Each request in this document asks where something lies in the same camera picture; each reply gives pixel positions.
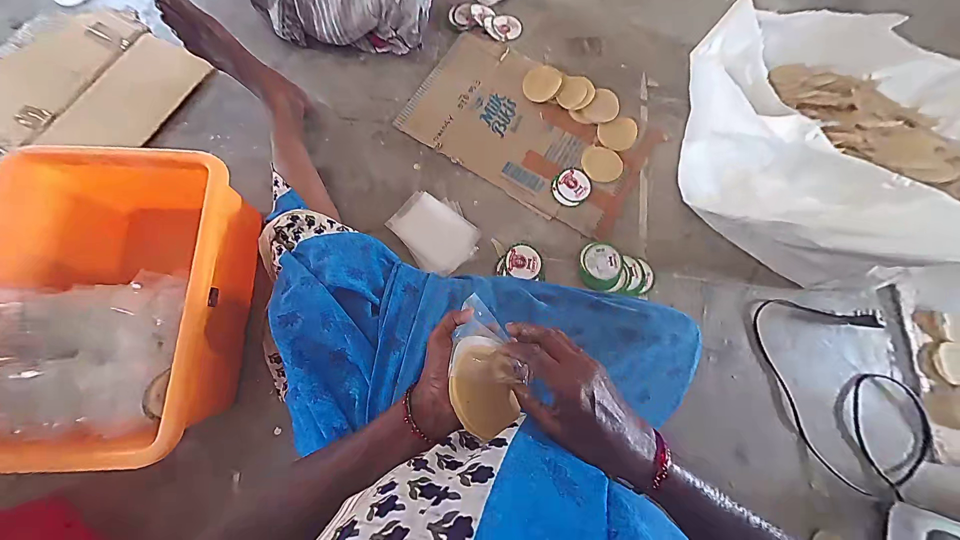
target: striped cloth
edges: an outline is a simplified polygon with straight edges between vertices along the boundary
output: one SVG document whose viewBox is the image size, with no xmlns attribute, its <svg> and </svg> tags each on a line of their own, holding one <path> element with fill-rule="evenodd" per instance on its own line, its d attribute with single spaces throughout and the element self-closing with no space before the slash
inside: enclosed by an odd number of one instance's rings
<svg viewBox="0 0 960 540">
<path fill-rule="evenodd" d="M 403 55 L 420 46 L 431 0 L 267 0 L 283 39 L 307 46 L 311 37 L 374 53 Z"/>
</svg>

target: woman's leg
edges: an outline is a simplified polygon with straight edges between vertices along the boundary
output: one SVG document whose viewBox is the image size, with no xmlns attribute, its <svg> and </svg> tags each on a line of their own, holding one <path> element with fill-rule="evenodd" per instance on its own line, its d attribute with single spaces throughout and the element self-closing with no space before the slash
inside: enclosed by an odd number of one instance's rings
<svg viewBox="0 0 960 540">
<path fill-rule="evenodd" d="M 260 99 L 270 113 L 274 169 L 306 205 L 340 221 L 303 142 L 303 118 L 310 110 L 306 93 L 258 60 L 216 19 L 189 0 L 156 0 L 163 21 L 187 50 L 233 77 Z"/>
</svg>

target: white fabric with black print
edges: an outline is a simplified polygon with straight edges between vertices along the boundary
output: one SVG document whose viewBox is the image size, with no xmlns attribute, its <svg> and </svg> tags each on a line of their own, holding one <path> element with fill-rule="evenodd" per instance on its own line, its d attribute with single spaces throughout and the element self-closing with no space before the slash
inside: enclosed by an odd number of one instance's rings
<svg viewBox="0 0 960 540">
<path fill-rule="evenodd" d="M 272 186 L 274 202 L 276 202 L 276 199 L 290 191 L 291 187 L 272 165 L 271 170 L 274 177 Z M 270 274 L 271 280 L 276 281 L 276 276 L 279 275 L 281 270 L 280 257 L 289 251 L 293 251 L 298 243 L 323 234 L 353 232 L 354 230 L 350 227 L 319 212 L 308 209 L 292 209 L 283 212 L 263 228 L 259 240 L 260 258 L 263 259 L 263 265 L 266 267 L 267 273 Z M 270 375 L 274 378 L 276 393 L 281 401 L 285 401 L 287 375 L 283 369 L 283 360 L 276 348 L 274 337 L 270 334 L 269 321 L 266 321 L 264 329 L 263 354 L 267 358 Z"/>
<path fill-rule="evenodd" d="M 465 430 L 347 499 L 318 540 L 467 540 L 525 415 L 481 444 Z"/>
</svg>

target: woman's hand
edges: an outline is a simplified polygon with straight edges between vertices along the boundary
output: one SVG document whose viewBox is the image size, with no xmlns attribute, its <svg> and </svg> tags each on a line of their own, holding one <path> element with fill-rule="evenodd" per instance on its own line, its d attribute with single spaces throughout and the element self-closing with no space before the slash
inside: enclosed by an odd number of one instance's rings
<svg viewBox="0 0 960 540">
<path fill-rule="evenodd" d="M 450 355 L 453 330 L 469 320 L 472 309 L 450 311 L 430 333 L 426 344 L 423 373 L 410 396 L 410 408 L 417 427 L 433 440 L 444 440 L 460 428 L 450 404 Z"/>
<path fill-rule="evenodd" d="M 610 476 L 632 478 L 638 468 L 649 467 L 652 479 L 653 431 L 627 405 L 603 365 L 562 331 L 523 323 L 509 324 L 507 330 L 517 342 L 505 345 L 503 352 L 529 365 L 553 393 L 554 403 L 547 406 L 526 386 L 514 387 L 520 405 L 540 428 Z"/>
</svg>

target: woman's right hand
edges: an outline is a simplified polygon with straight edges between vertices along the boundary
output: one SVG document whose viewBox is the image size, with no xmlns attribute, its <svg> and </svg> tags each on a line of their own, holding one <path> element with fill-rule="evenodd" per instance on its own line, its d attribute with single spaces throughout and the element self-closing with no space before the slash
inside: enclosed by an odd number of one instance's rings
<svg viewBox="0 0 960 540">
<path fill-rule="evenodd" d="M 514 386 L 520 406 L 540 428 L 612 477 L 652 480 L 653 430 L 627 405 L 603 365 L 562 331 L 525 323 L 509 324 L 507 330 L 516 342 L 506 344 L 503 352 L 530 366 L 553 393 L 553 404 L 545 405 L 527 386 Z"/>
</svg>

